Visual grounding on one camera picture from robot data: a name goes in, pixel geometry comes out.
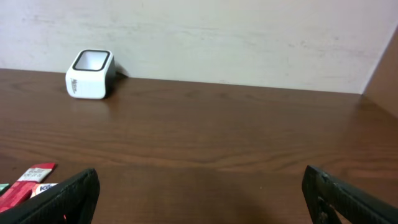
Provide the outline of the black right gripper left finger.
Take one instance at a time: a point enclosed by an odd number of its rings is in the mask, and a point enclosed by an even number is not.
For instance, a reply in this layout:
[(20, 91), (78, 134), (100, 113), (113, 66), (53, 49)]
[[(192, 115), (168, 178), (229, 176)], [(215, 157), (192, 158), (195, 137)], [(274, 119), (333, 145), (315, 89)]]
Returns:
[(1, 224), (90, 224), (100, 194), (94, 168), (71, 178), (1, 213)]

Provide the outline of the orange tissue pack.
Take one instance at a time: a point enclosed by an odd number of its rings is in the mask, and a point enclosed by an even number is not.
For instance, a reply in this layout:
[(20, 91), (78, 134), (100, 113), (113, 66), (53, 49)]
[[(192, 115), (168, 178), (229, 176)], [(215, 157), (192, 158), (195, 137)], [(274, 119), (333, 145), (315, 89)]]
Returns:
[(30, 197), (33, 198), (36, 195), (41, 194), (42, 192), (45, 192), (46, 190), (52, 188), (55, 185), (57, 185), (57, 183), (35, 184), (32, 187), (32, 193), (31, 193)]

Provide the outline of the red stick sachet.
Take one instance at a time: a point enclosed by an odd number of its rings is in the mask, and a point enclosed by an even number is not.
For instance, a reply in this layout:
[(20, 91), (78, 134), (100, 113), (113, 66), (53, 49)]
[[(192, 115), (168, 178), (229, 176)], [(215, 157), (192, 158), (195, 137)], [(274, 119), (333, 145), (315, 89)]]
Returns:
[(15, 207), (31, 198), (37, 187), (56, 168), (56, 163), (36, 164), (27, 169), (11, 187), (1, 195), (1, 212)]

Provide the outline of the teal wet wipes pack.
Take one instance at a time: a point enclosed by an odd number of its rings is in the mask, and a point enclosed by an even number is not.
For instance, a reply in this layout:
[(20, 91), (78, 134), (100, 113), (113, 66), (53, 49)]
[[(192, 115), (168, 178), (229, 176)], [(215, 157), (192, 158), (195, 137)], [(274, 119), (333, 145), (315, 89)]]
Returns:
[(0, 192), (7, 190), (9, 187), (9, 184), (0, 184)]

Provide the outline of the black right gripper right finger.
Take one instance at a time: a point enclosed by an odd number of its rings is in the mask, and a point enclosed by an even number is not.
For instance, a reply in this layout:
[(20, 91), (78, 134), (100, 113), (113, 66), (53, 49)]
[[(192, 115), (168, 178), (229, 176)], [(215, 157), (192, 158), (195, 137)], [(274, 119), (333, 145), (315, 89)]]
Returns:
[(308, 165), (302, 192), (313, 223), (397, 224), (397, 208), (315, 166)]

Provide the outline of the white barcode scanner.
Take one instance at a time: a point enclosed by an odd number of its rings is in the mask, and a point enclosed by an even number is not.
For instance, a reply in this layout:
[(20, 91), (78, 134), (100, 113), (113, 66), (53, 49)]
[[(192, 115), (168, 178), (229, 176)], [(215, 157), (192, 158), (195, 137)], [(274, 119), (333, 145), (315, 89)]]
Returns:
[(68, 94), (80, 99), (105, 98), (110, 93), (115, 79), (114, 55), (108, 50), (80, 51), (65, 74)]

